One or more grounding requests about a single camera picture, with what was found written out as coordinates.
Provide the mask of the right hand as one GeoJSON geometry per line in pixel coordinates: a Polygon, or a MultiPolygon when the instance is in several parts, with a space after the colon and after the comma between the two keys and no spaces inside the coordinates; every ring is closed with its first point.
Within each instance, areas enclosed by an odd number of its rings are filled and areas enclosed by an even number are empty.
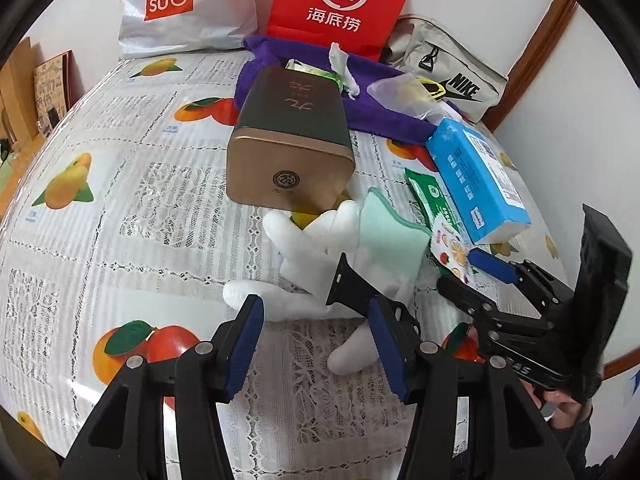
{"type": "Polygon", "coordinates": [[[554,429],[572,428],[591,414],[591,399],[579,403],[562,390],[541,390],[533,386],[527,386],[526,389],[544,420],[554,429]]]}

